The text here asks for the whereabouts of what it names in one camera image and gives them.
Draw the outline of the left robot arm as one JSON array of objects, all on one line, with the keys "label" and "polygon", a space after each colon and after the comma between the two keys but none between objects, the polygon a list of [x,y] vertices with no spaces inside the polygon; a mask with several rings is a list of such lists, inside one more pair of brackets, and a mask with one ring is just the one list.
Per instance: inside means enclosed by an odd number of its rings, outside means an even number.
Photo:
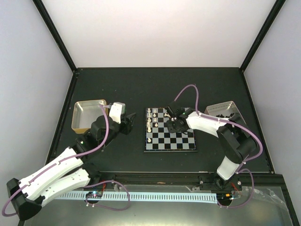
[{"label": "left robot arm", "polygon": [[74,145],[67,147],[58,157],[40,170],[23,179],[7,182],[8,203],[15,215],[26,221],[40,212],[42,207],[60,195],[78,188],[105,185],[101,174],[91,162],[119,134],[129,134],[136,114],[121,114],[116,119],[106,114],[99,116]]}]

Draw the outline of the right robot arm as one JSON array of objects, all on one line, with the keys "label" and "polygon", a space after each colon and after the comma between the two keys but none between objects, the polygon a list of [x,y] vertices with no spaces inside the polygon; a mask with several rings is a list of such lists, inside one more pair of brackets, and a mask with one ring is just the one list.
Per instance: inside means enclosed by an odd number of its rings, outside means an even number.
[{"label": "right robot arm", "polygon": [[218,190],[224,190],[231,184],[232,176],[251,159],[249,155],[253,151],[259,148],[258,154],[262,153],[262,143],[238,115],[227,119],[198,113],[191,108],[175,111],[166,108],[166,111],[170,116],[167,121],[170,133],[187,132],[192,129],[219,139],[225,156],[214,176],[214,185]]}]

